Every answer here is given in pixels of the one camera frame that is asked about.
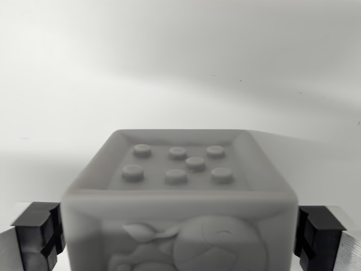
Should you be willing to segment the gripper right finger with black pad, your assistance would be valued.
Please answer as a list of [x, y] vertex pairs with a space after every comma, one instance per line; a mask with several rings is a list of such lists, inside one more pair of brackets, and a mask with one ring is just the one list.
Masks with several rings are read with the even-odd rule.
[[360, 270], [360, 225], [338, 206], [299, 206], [293, 253], [302, 270]]

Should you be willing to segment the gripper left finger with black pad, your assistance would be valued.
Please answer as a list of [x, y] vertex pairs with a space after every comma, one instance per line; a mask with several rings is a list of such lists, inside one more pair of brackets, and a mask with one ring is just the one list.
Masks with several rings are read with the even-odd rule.
[[20, 202], [1, 226], [1, 270], [53, 270], [65, 249], [59, 202]]

